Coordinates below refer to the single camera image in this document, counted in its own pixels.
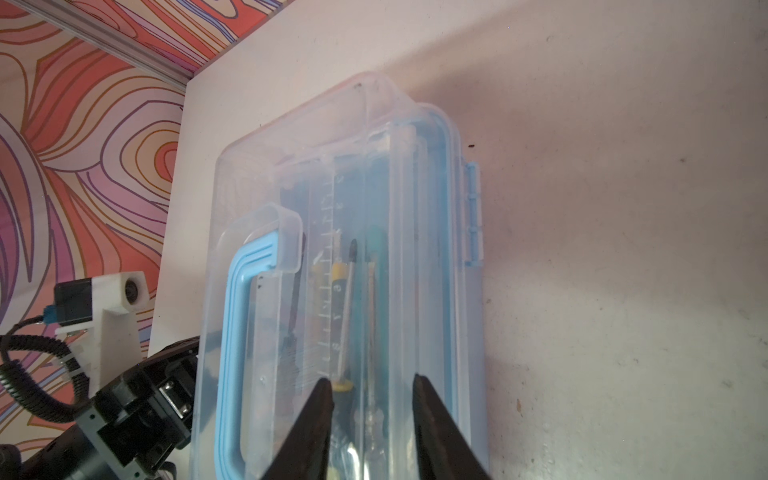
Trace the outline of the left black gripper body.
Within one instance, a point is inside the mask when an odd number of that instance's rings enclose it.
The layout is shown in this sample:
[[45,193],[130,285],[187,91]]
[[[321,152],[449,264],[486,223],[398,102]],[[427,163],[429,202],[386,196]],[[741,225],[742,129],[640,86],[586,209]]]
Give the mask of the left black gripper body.
[[155,479],[192,436],[199,337],[177,341],[119,374],[76,417],[94,450],[94,479]]

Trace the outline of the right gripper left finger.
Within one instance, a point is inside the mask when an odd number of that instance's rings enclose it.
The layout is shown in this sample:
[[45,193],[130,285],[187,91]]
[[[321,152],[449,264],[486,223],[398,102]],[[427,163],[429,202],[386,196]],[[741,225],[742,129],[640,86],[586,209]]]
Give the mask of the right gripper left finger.
[[334,401],[329,379],[319,379],[263,480],[326,480]]

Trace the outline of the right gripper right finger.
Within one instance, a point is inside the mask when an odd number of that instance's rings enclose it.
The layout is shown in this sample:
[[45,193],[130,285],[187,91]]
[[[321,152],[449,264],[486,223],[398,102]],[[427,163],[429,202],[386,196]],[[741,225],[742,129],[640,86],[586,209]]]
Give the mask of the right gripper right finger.
[[412,409],[420,479],[490,479],[424,375],[414,375]]

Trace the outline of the black yellow screwdriver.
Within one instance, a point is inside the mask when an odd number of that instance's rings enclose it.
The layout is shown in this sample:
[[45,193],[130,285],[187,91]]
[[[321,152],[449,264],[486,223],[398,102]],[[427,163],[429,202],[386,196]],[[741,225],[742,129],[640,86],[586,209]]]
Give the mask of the black yellow screwdriver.
[[352,316],[352,300],[355,284],[355,269],[358,258],[358,242],[349,244],[346,262],[337,256],[339,262],[331,268],[331,337],[329,378],[332,390],[348,393],[353,388],[349,378],[349,340]]

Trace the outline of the clear tool box lid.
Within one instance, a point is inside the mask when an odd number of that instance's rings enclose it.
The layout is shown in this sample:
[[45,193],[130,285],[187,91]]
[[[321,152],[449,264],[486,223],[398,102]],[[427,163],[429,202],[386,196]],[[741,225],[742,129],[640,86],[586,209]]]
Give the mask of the clear tool box lid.
[[480,205],[453,122],[378,73],[227,146],[192,477],[261,477],[320,379],[336,403],[331,477],[417,477],[416,375],[486,464]]

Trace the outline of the blue plastic tool box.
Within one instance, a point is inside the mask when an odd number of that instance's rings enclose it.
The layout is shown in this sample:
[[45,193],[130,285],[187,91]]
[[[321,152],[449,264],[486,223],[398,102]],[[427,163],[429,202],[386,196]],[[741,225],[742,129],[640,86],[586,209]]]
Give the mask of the blue plastic tool box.
[[436,126],[436,210],[440,258],[443,360],[424,371],[458,431],[484,470],[489,435],[483,327],[483,218],[481,172],[465,159],[458,127],[440,108],[419,105]]

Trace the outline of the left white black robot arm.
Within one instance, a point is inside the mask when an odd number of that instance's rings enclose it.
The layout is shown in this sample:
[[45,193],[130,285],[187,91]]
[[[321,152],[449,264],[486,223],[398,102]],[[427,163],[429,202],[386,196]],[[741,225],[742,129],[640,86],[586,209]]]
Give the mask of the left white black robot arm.
[[168,460],[189,445],[199,339],[124,371],[80,410],[75,423],[29,459],[1,447],[3,479],[176,479]]

